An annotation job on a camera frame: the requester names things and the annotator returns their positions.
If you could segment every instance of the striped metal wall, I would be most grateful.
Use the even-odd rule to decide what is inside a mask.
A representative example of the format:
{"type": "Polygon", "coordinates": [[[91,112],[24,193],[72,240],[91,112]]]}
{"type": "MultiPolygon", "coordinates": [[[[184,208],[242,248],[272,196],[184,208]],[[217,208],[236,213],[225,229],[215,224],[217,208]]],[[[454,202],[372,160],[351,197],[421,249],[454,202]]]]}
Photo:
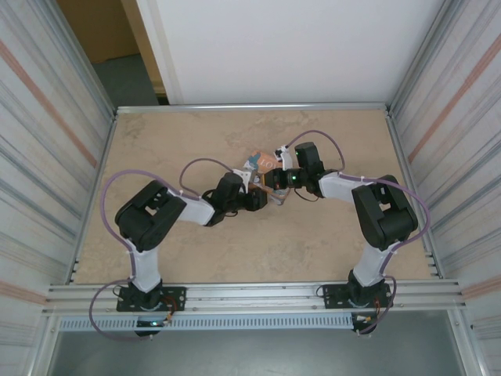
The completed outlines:
{"type": "Polygon", "coordinates": [[[0,2],[0,374],[25,360],[73,262],[113,120],[53,1],[0,2]]]}
{"type": "Polygon", "coordinates": [[[501,374],[501,0],[456,2],[410,90],[392,104],[492,374],[501,374]]]}

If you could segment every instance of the gray floor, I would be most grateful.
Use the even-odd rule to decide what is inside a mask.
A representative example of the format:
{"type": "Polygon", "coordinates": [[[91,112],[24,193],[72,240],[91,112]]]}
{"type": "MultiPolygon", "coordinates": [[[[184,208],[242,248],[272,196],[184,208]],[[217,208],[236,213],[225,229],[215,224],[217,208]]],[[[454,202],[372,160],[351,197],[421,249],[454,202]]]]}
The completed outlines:
{"type": "Polygon", "coordinates": [[[92,66],[114,106],[158,106],[141,55],[120,57],[92,66]]]}
{"type": "Polygon", "coordinates": [[[446,313],[390,313],[372,338],[346,330],[172,331],[126,343],[63,333],[56,349],[54,376],[464,374],[446,313]]]}

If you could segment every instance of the black mounting plate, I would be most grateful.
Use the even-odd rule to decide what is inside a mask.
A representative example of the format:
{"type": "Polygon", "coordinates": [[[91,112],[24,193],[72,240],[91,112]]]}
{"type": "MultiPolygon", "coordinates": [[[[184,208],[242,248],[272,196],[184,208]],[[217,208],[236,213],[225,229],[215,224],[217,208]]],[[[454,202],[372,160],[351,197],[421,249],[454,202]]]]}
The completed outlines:
{"type": "Polygon", "coordinates": [[[323,302],[326,309],[375,309],[374,301],[376,298],[380,301],[380,307],[386,308],[391,296],[390,286],[383,285],[374,296],[373,300],[367,302],[365,305],[356,305],[349,298],[348,288],[345,284],[324,284],[322,286],[323,302]]]}
{"type": "MultiPolygon", "coordinates": [[[[162,286],[160,288],[162,296],[169,296],[175,300],[175,304],[177,305],[176,311],[184,311],[185,303],[186,303],[186,287],[170,287],[170,286],[162,286]]],[[[149,312],[145,311],[141,307],[136,307],[135,305],[131,305],[131,299],[128,299],[128,296],[132,292],[130,287],[122,287],[120,289],[120,293],[118,294],[117,300],[117,311],[118,312],[149,312]]],[[[172,311],[172,307],[166,305],[163,302],[158,303],[158,306],[153,309],[151,312],[169,312],[172,311]]]]}

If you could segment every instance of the beige table surface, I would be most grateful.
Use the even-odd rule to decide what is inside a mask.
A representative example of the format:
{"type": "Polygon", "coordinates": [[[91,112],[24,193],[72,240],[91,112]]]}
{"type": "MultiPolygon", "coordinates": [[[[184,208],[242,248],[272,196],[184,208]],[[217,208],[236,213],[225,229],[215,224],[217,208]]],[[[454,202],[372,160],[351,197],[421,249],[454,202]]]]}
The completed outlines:
{"type": "MultiPolygon", "coordinates": [[[[314,128],[338,141],[346,173],[390,173],[403,181],[382,111],[250,111],[121,114],[101,186],[115,172],[140,168],[178,187],[182,167],[194,158],[213,157],[238,168],[253,150],[272,152],[314,128]]],[[[315,142],[326,168],[341,166],[328,140],[307,135],[304,141],[315,142]]],[[[186,173],[185,184],[204,192],[224,173],[216,164],[200,162],[186,173]]],[[[106,201],[111,222],[149,181],[130,175],[111,186],[106,201]]],[[[345,280],[363,245],[352,205],[327,199],[311,203],[291,193],[281,207],[269,202],[211,228],[177,222],[160,246],[159,268],[164,282],[172,283],[345,280]]],[[[105,231],[96,203],[75,282],[107,282],[129,271],[125,249],[105,231]]],[[[404,247],[387,272],[400,279],[429,278],[421,242],[404,247]]]]}

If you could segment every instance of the ventilation grille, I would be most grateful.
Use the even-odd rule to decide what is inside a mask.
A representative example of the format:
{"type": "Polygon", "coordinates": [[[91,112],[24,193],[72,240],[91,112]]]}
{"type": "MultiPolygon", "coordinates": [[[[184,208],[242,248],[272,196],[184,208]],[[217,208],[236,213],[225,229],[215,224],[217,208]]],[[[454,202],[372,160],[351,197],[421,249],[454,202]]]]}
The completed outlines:
{"type": "MultiPolygon", "coordinates": [[[[137,327],[137,316],[107,316],[95,319],[104,331],[151,331],[137,327]]],[[[350,313],[255,314],[255,315],[174,315],[162,331],[214,331],[245,329],[352,329],[350,313]]],[[[94,331],[88,317],[65,317],[60,331],[94,331]]]]}

